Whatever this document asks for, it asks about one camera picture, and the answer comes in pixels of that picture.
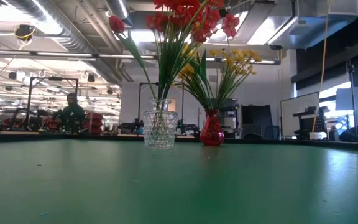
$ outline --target red glass vase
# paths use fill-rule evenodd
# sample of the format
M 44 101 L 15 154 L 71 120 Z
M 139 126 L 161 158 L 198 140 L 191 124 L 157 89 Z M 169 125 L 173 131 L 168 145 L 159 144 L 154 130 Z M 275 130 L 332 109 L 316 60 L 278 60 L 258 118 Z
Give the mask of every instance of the red glass vase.
M 205 110 L 206 122 L 201 131 L 200 139 L 205 146 L 220 146 L 223 143 L 223 131 L 219 124 L 219 110 Z

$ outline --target glass vase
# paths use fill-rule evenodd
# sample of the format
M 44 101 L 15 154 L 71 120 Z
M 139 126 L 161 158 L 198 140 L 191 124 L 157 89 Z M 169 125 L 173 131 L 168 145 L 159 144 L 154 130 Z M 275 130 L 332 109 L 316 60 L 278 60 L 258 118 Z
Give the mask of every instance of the glass vase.
M 170 149 L 175 143 L 178 113 L 168 111 L 170 100 L 151 100 L 153 110 L 143 113 L 144 146 L 148 149 Z
M 223 130 L 216 116 L 218 112 L 219 110 L 205 110 L 206 122 L 200 135 L 205 146 L 220 146 L 223 143 Z

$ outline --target man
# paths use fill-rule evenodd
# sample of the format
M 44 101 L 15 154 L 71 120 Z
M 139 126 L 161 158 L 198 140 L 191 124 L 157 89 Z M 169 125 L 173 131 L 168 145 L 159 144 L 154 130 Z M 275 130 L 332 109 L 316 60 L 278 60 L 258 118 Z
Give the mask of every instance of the man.
M 78 105 L 77 95 L 75 93 L 69 93 L 67 95 L 67 103 L 68 106 L 66 106 L 60 114 L 63 124 L 66 127 L 71 126 L 73 123 L 70 124 L 70 120 L 72 119 L 75 119 L 74 124 L 81 124 L 85 119 L 85 111 Z

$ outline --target whiteboard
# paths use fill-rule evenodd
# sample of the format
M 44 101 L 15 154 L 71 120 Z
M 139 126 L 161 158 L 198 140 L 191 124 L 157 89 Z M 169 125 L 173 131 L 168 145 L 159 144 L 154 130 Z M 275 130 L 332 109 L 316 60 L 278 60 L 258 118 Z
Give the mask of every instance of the whiteboard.
M 318 105 L 318 92 L 281 101 L 282 136 L 295 136 L 299 130 L 299 118 L 293 114 L 303 112 L 309 106 Z

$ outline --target table surface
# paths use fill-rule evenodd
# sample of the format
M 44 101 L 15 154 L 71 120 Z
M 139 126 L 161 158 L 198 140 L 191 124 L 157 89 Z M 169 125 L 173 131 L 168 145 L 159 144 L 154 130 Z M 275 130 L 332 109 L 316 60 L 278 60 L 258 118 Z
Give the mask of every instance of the table surface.
M 0 143 L 0 223 L 358 223 L 358 152 Z

